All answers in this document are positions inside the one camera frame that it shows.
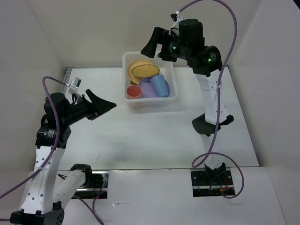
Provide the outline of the round bamboo woven tray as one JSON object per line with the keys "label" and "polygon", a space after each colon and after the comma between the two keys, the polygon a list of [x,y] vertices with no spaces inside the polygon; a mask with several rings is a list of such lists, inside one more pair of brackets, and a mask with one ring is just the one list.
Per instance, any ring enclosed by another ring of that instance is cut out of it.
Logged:
{"label": "round bamboo woven tray", "polygon": [[142,78],[153,77],[160,73],[160,69],[155,65],[138,66],[135,71],[132,71],[134,75]]}

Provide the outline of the blue plastic cup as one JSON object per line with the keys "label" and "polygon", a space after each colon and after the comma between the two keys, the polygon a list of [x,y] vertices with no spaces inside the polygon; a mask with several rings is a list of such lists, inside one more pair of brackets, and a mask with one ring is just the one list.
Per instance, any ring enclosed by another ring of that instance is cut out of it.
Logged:
{"label": "blue plastic cup", "polygon": [[159,98],[167,98],[169,92],[167,89],[165,77],[163,75],[155,75],[150,79],[152,87]]}

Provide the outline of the yellow plastic plate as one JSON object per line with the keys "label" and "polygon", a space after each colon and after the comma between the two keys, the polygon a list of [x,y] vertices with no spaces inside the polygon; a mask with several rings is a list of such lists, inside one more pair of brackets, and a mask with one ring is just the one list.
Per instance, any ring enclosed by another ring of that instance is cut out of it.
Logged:
{"label": "yellow plastic plate", "polygon": [[135,71],[138,66],[144,66],[144,65],[153,65],[152,62],[148,60],[134,60],[132,61],[128,67],[127,67],[127,76],[130,80],[141,80],[142,77],[138,77],[133,74],[132,71]]}

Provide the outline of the purple plastic plate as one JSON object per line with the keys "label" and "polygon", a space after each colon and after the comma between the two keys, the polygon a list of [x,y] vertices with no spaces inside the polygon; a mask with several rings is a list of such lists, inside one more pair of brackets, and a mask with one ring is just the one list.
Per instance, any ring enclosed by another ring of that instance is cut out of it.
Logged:
{"label": "purple plastic plate", "polygon": [[142,78],[139,85],[142,89],[143,98],[158,98],[159,96],[155,92],[155,89],[151,83],[151,78]]}

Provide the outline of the pink plastic cup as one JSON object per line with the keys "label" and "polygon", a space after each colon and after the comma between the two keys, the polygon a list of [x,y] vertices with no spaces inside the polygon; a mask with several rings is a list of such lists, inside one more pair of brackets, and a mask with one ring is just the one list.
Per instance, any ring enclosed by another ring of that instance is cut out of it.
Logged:
{"label": "pink plastic cup", "polygon": [[127,99],[139,99],[142,97],[142,89],[138,85],[131,85],[126,89]]}

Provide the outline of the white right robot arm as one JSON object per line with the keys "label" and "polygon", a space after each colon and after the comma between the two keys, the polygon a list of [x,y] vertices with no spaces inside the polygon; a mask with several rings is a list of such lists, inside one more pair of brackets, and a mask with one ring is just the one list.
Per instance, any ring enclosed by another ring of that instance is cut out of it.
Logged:
{"label": "white right robot arm", "polygon": [[217,133],[223,125],[234,121],[221,98],[225,65],[220,51],[213,45],[205,45],[203,25],[197,19],[177,20],[169,30],[155,27],[141,54],[154,58],[157,45],[162,46],[159,58],[169,62],[185,60],[200,84],[205,112],[193,119],[192,125],[200,134],[206,152],[193,160],[192,167],[204,164],[207,182],[217,184],[226,171],[225,163],[219,159]]}

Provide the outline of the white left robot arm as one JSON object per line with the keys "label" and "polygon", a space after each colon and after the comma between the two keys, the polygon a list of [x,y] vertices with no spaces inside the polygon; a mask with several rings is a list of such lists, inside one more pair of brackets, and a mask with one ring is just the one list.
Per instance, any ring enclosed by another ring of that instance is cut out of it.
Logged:
{"label": "white left robot arm", "polygon": [[75,164],[63,183],[54,189],[58,167],[64,155],[70,126],[81,119],[95,120],[117,105],[97,97],[87,89],[85,95],[72,94],[69,102],[63,93],[46,97],[45,115],[36,139],[36,163],[27,196],[18,211],[10,216],[14,225],[61,225],[65,207],[76,190],[93,183],[90,165]]}

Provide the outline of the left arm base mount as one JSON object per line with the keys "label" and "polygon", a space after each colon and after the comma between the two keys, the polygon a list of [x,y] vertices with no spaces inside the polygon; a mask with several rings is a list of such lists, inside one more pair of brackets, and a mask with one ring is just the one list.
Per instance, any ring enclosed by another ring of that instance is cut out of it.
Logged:
{"label": "left arm base mount", "polygon": [[[93,199],[98,194],[104,192],[97,198],[106,199],[107,198],[107,190],[108,190],[108,180],[109,180],[109,172],[101,171],[101,170],[93,170],[89,168],[87,170],[91,173],[89,180],[86,181],[83,185],[79,186],[77,190],[74,192],[74,196],[78,196],[82,199]],[[54,190],[53,190],[53,198],[59,196],[59,187],[63,183],[63,181],[69,177],[69,173],[71,171],[67,170],[58,170],[57,177],[55,180]]]}

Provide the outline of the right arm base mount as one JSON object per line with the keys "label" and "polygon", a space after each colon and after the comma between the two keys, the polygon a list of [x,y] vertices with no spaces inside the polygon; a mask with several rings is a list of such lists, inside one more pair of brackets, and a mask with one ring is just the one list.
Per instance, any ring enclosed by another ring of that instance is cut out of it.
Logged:
{"label": "right arm base mount", "polygon": [[203,169],[191,170],[190,174],[193,197],[222,196],[222,192],[224,192],[225,196],[235,195],[230,170],[226,170],[226,172],[215,181],[210,181]]}

